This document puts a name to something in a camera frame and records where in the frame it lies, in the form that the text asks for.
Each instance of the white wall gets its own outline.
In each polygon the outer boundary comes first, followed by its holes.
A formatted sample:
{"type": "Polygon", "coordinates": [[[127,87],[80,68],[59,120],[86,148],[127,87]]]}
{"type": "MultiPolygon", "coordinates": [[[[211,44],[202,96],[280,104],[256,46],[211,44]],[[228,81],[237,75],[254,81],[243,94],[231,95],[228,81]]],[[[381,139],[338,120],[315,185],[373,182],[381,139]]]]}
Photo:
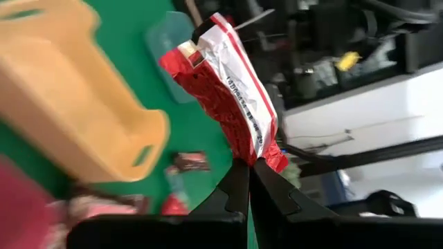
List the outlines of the white wall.
{"type": "MultiPolygon", "coordinates": [[[[345,130],[350,130],[354,140],[322,152],[340,155],[442,135],[442,93],[443,70],[436,70],[308,110],[289,110],[285,118],[289,143],[301,148],[328,144],[345,138],[345,130]]],[[[357,167],[348,173],[355,181],[435,167],[440,161],[441,154],[428,155],[357,167]]]]}
{"type": "Polygon", "coordinates": [[[438,169],[357,181],[349,188],[355,200],[377,190],[388,190],[414,203],[420,217],[443,218],[443,176],[438,169]]]}

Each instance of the teal plastic container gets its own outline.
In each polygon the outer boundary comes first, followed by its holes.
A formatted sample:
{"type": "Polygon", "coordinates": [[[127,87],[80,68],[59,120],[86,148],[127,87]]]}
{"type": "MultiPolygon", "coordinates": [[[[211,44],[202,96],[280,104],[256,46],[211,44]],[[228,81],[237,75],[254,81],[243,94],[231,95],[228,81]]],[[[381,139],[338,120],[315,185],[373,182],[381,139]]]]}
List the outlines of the teal plastic container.
{"type": "Polygon", "coordinates": [[[146,36],[146,44],[156,61],[163,81],[168,86],[172,97],[180,104],[195,101],[159,64],[160,58],[169,50],[191,39],[194,25],[187,14],[169,11],[160,22],[152,26],[146,36]]]}

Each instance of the yellow object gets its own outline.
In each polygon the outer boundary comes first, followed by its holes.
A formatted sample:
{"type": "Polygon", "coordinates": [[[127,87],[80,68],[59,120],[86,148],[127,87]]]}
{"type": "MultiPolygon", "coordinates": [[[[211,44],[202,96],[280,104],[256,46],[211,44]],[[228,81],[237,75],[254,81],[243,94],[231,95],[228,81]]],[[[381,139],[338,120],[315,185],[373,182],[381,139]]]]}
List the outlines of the yellow object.
{"type": "Polygon", "coordinates": [[[92,41],[97,22],[80,0],[0,2],[0,118],[80,181],[137,181],[168,117],[144,109],[92,41]]]}
{"type": "Polygon", "coordinates": [[[336,63],[336,67],[343,72],[350,70],[353,66],[357,64],[360,59],[360,55],[357,52],[347,52],[340,58],[336,63]]]}

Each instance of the green floor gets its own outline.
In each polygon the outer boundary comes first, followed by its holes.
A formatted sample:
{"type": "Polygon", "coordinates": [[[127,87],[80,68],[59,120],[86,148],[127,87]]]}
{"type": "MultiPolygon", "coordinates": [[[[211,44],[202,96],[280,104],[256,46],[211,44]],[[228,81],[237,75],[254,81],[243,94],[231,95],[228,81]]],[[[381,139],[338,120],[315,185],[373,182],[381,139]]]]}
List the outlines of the green floor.
{"type": "MultiPolygon", "coordinates": [[[[98,187],[115,194],[149,196],[151,213],[157,213],[170,193],[163,170],[171,164],[175,151],[204,150],[211,172],[189,172],[183,175],[190,197],[190,208],[204,200],[230,167],[231,152],[218,123],[211,120],[196,103],[177,104],[170,96],[154,66],[145,44],[146,30],[167,10],[169,1],[103,1],[88,0],[100,15],[101,25],[96,40],[115,64],[138,99],[148,109],[162,109],[168,115],[171,135],[155,170],[135,183],[106,183],[98,187]]],[[[56,198],[67,195],[70,179],[21,139],[4,123],[0,123],[0,154],[6,154],[31,178],[56,198]]]]}

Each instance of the red and white packet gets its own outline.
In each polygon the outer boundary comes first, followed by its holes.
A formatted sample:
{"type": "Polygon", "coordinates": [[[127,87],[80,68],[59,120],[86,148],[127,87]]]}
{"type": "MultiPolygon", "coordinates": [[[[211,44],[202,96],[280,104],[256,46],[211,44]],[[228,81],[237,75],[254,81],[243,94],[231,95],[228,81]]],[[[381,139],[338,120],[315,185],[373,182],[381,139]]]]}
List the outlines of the red and white packet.
{"type": "Polygon", "coordinates": [[[251,166],[263,157],[276,172],[287,166],[275,142],[277,115],[271,100],[237,33],[220,14],[203,22],[192,40],[162,56],[160,64],[220,123],[234,158],[251,166]]]}

